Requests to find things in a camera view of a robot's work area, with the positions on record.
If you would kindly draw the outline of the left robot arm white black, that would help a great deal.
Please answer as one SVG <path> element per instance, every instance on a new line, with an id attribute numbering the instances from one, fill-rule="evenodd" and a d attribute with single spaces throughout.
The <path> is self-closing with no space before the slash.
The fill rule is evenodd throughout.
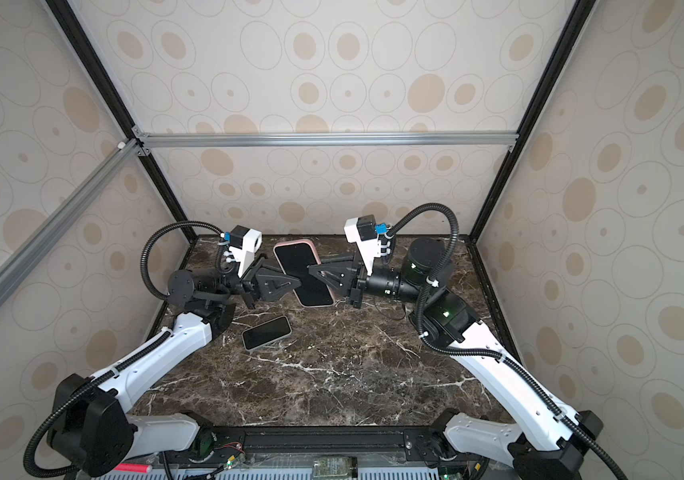
<path id="1" fill-rule="evenodd" d="M 276 302 L 300 288 L 299 278 L 260 257 L 244 275 L 215 269 L 178 270 L 166 300 L 182 312 L 126 357 L 83 377 L 72 374 L 57 387 L 50 416 L 36 430 L 23 459 L 28 474 L 51 478 L 71 472 L 109 473 L 127 459 L 193 450 L 206 459 L 212 426 L 194 413 L 133 416 L 134 404 L 158 380 L 232 324 L 236 301 L 248 307 Z"/>

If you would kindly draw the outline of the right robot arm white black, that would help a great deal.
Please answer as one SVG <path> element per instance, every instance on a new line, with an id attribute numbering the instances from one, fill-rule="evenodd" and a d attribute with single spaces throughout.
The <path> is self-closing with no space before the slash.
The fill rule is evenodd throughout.
<path id="1" fill-rule="evenodd" d="M 423 336 L 469 371 L 512 416 L 505 424 L 446 410 L 432 426 L 433 449 L 446 461 L 475 455 L 511 467 L 521 479 L 577 479 L 590 442 L 603 423 L 578 412 L 534 379 L 497 341 L 490 328 L 448 288 L 452 263 L 440 265 L 446 249 L 438 239 L 412 242 L 400 268 L 365 264 L 358 253 L 322 260 L 308 268 L 351 304 L 366 295 L 415 303 L 428 289 Z"/>

